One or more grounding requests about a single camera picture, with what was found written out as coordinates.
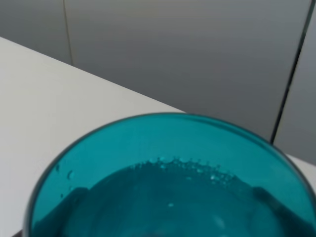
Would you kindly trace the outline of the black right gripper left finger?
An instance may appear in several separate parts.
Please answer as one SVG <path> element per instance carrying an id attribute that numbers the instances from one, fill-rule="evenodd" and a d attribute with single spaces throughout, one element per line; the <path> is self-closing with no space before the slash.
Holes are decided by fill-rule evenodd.
<path id="1" fill-rule="evenodd" d="M 71 214 L 82 202 L 89 189 L 73 189 L 49 214 L 32 228 L 33 237 L 63 237 L 62 230 Z"/>

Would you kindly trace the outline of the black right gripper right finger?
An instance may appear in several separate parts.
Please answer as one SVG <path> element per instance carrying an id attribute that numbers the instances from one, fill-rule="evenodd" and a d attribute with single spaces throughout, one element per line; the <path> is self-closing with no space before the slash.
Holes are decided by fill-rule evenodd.
<path id="1" fill-rule="evenodd" d="M 277 217 L 286 237 L 315 237 L 316 229 L 289 208 L 279 202 L 273 195 L 261 187 L 252 188 L 258 200 L 264 202 Z"/>

